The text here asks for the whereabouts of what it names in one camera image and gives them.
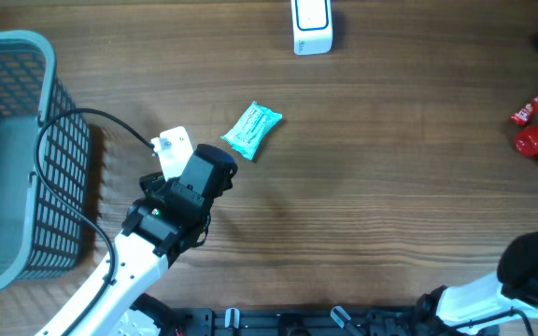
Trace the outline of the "red Nescafe stick sachet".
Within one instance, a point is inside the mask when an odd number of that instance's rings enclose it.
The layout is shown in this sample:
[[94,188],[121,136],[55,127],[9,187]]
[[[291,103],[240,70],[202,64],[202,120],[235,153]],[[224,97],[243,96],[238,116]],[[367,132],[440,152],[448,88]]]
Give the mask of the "red Nescafe stick sachet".
[[538,94],[526,103],[520,110],[514,113],[510,120],[516,125],[525,126],[538,113]]

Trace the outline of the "teal tissue pack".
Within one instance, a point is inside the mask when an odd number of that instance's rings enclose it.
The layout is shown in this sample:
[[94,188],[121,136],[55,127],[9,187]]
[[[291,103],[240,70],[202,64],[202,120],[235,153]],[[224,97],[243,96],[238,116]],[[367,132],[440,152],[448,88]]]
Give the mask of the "teal tissue pack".
[[244,158],[252,161],[263,138],[283,116],[253,101],[231,130],[221,138]]

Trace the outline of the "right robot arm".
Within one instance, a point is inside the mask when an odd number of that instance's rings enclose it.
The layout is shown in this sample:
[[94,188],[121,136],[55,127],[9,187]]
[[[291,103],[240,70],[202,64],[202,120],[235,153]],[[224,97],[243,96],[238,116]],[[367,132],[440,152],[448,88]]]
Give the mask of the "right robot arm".
[[[538,35],[532,43],[538,49]],[[512,116],[521,126],[514,145],[525,157],[538,156],[538,96]],[[527,334],[538,318],[538,231],[517,237],[503,252],[495,273],[460,287],[439,287],[423,295],[404,318],[411,335],[496,335],[519,319]]]

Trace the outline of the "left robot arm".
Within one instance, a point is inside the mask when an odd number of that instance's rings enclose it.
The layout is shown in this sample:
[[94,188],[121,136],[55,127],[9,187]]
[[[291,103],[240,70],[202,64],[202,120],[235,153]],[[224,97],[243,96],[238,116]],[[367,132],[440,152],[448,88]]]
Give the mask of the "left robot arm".
[[205,242],[210,210],[231,189],[234,158],[210,145],[189,156],[181,174],[166,179],[146,175],[144,196],[133,202],[120,233],[86,282],[40,331],[43,335],[112,335],[140,331],[160,335],[145,291],[163,278],[176,259]]

